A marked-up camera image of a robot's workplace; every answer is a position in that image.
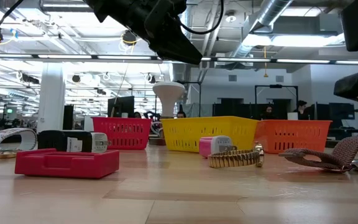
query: person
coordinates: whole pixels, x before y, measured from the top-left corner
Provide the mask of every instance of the person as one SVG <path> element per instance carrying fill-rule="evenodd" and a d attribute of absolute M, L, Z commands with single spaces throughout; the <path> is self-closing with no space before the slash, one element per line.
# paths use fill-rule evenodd
<path fill-rule="evenodd" d="M 273 114 L 273 106 L 268 105 L 266 110 L 260 115 L 262 120 L 264 119 L 277 119 L 276 116 Z"/>
<path fill-rule="evenodd" d="M 179 112 L 177 113 L 177 118 L 186 118 L 185 112 L 179 111 Z"/>
<path fill-rule="evenodd" d="M 139 112 L 134 113 L 135 118 L 142 118 L 142 115 Z"/>
<path fill-rule="evenodd" d="M 298 120 L 309 120 L 309 114 L 305 111 L 307 104 L 303 100 L 298 101 L 298 109 L 293 111 L 298 112 Z"/>

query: watch band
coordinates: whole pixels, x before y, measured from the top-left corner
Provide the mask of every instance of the watch band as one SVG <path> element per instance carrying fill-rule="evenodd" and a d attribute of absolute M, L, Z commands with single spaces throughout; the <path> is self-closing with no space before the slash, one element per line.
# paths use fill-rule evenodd
<path fill-rule="evenodd" d="M 232 150 L 208 156 L 208 163 L 212 168 L 239 167 L 254 164 L 262 167 L 263 160 L 261 160 L 260 151 Z"/>
<path fill-rule="evenodd" d="M 5 130 L 0 131 L 0 144 L 3 140 L 15 135 L 20 134 L 22 137 L 22 141 L 20 143 L 20 146 L 17 148 L 17 150 L 33 150 L 35 149 L 37 145 L 37 134 L 27 128 L 9 128 Z"/>

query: speaker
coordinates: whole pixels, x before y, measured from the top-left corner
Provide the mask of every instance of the speaker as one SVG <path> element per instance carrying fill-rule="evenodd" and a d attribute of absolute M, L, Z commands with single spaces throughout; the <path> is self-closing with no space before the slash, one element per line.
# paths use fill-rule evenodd
<path fill-rule="evenodd" d="M 74 106 L 65 105 L 65 112 L 63 115 L 63 130 L 72 130 L 74 120 Z"/>

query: computer monitor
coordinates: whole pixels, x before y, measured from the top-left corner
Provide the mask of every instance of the computer monitor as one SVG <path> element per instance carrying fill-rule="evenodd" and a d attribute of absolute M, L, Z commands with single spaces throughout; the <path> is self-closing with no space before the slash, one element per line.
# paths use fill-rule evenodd
<path fill-rule="evenodd" d="M 111 111 L 114 108 L 114 114 L 112 115 L 115 118 L 120 118 L 122 113 L 128 113 L 128 118 L 134 117 L 135 111 L 135 97 L 134 96 L 125 96 L 118 97 L 117 101 L 115 98 L 108 100 L 108 116 L 111 116 Z"/>
<path fill-rule="evenodd" d="M 329 114 L 332 120 L 355 119 L 354 105 L 351 103 L 330 103 Z"/>

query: ceiling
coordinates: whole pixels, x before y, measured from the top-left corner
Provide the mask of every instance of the ceiling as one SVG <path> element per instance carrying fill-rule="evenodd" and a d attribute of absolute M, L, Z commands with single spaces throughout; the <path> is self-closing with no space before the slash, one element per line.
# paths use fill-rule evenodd
<path fill-rule="evenodd" d="M 86 7 L 82 1 L 73 0 L 44 0 L 39 6 L 39 1 L 24 1 L 22 6 L 16 9 L 2 24 L 4 40 L 0 45 L 0 53 L 10 54 L 92 54 L 92 55 L 155 55 L 148 48 L 148 43 L 139 40 L 134 46 L 122 44 L 121 35 L 126 30 L 124 26 L 108 17 L 103 23 Z M 211 15 L 213 0 L 189 0 L 188 11 L 190 15 L 190 27 L 194 30 L 205 30 Z M 209 37 L 208 48 L 211 55 L 228 54 L 236 49 L 242 42 L 241 30 L 247 16 L 256 13 L 260 9 L 262 1 L 231 0 L 226 1 L 226 12 L 233 11 L 236 20 L 221 23 L 214 41 Z M 320 14 L 336 15 L 351 1 L 336 0 L 295 0 L 287 8 L 282 17 L 317 17 Z M 0 18 L 6 11 L 0 7 Z M 189 36 L 193 45 L 201 52 L 204 35 Z M 251 52 L 253 57 L 268 58 L 307 58 L 307 59 L 358 59 L 358 52 L 349 53 L 343 45 L 335 47 L 284 47 L 268 45 L 266 48 L 254 47 Z M 177 79 L 172 71 L 172 65 L 168 63 L 96 63 L 96 62 L 64 62 L 67 71 L 66 104 L 76 105 L 79 114 L 98 114 L 107 110 L 107 99 L 115 96 L 134 95 L 136 97 L 136 109 L 140 111 L 153 110 L 155 108 L 155 95 L 152 92 L 152 84 L 147 79 L 149 75 L 157 81 Z M 258 70 L 264 68 L 264 64 L 255 63 L 247 69 Z M 293 72 L 299 68 L 295 65 L 276 64 L 269 68 L 286 69 Z M 30 75 L 42 82 L 42 62 L 0 59 L 0 86 L 27 86 L 17 77 L 20 73 Z M 72 77 L 91 77 L 93 82 L 74 83 Z M 22 108 L 21 113 L 31 115 L 37 112 L 39 99 L 39 85 L 31 84 L 33 88 L 0 88 L 0 106 L 7 101 L 16 105 L 24 105 L 23 101 L 32 105 L 31 110 Z M 99 86 L 116 88 L 106 90 L 106 95 L 99 95 L 96 90 L 76 90 L 76 87 Z M 161 106 L 157 100 L 157 109 Z"/>

